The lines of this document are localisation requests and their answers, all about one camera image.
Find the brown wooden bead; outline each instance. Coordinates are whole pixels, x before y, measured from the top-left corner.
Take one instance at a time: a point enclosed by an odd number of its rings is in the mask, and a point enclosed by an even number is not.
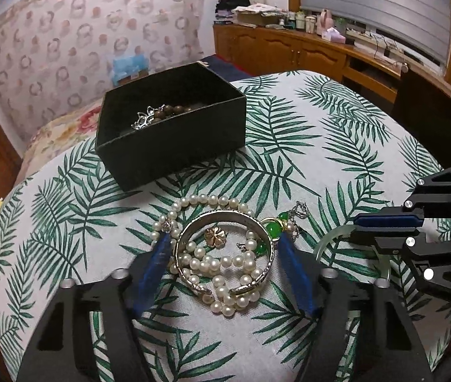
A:
[[[165,113],[163,113],[161,110],[156,110],[155,113],[153,113],[153,116],[160,120],[165,119]]]
[[[174,113],[174,108],[171,105],[165,105],[163,113],[165,113],[165,116],[171,116]]]

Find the jewelry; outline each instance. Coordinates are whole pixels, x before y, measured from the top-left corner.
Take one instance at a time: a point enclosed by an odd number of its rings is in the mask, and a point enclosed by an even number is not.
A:
[[[138,131],[149,124],[157,123],[172,115],[179,115],[183,112],[190,112],[191,110],[191,107],[183,108],[183,106],[172,107],[170,105],[162,105],[157,109],[148,106],[146,113],[137,112],[137,121],[132,124],[132,128]]]
[[[189,205],[198,204],[208,204],[214,209],[199,215],[181,231],[177,222],[179,212]],[[153,223],[152,244],[156,244],[160,231],[170,234],[173,246],[173,257],[168,266],[170,273],[178,274],[187,287],[195,294],[202,295],[202,300],[210,305],[213,313],[230,317],[236,310],[244,310],[249,303],[259,300],[258,287],[268,276],[273,264],[278,237],[282,231],[292,232],[293,237],[298,236],[299,229],[294,218],[306,218],[306,213],[301,212],[300,208],[306,210],[306,205],[297,202],[293,209],[280,213],[277,218],[258,221],[253,217],[253,211],[248,205],[236,198],[205,194],[182,197],[173,202],[167,215],[161,215],[158,221]],[[240,254],[215,259],[206,254],[203,246],[190,241],[194,233],[216,222],[239,223],[248,228],[245,243],[238,245]],[[225,232],[216,226],[207,228],[204,236],[210,247],[213,247],[213,244],[215,248],[221,248],[226,243]],[[257,266],[257,258],[264,255],[268,256],[268,262],[264,269],[260,269]],[[232,265],[242,268],[244,274],[240,277],[239,287],[228,289],[220,270]],[[212,278],[217,298],[212,295],[211,290],[199,284],[201,278],[198,273]]]

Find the window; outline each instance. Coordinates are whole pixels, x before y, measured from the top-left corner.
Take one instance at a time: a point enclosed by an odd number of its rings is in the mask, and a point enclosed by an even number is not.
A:
[[[450,0],[301,0],[301,7],[328,8],[334,16],[369,24],[446,63]]]

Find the tablecloth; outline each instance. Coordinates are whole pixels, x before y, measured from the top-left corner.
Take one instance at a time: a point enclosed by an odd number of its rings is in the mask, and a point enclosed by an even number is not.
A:
[[[182,196],[235,196],[259,218],[304,201],[309,214],[299,223],[303,231],[296,245],[313,252],[327,231],[359,212],[400,205],[418,178],[440,170],[389,116],[323,75],[288,72],[234,85],[248,99],[245,148],[125,193],[89,138],[21,182],[4,200],[0,348],[13,379],[61,279],[88,283],[128,266],[135,255],[150,250],[153,221]],[[213,136],[213,123],[192,130],[201,130],[206,141]],[[201,205],[187,209],[183,224],[206,210]],[[451,219],[426,220],[424,229],[429,241],[450,239]],[[211,254],[234,254],[233,247]],[[336,242],[323,260],[350,279],[379,277],[376,255],[365,247]],[[451,338],[451,303],[419,292],[397,256],[391,260],[391,277],[434,368]],[[100,314],[92,313],[91,319],[100,376],[110,381]],[[358,323],[357,317],[348,322],[348,349],[337,381],[349,377]],[[260,300],[231,318],[214,315],[167,273],[155,305],[134,326],[158,380],[268,382],[295,378],[311,347],[315,322],[297,309],[275,258]]]

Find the brown chair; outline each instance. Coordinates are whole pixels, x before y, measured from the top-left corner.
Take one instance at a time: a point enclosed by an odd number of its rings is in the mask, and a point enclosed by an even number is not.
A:
[[[445,92],[408,68],[401,73],[391,116],[443,168],[451,167],[451,98]]]

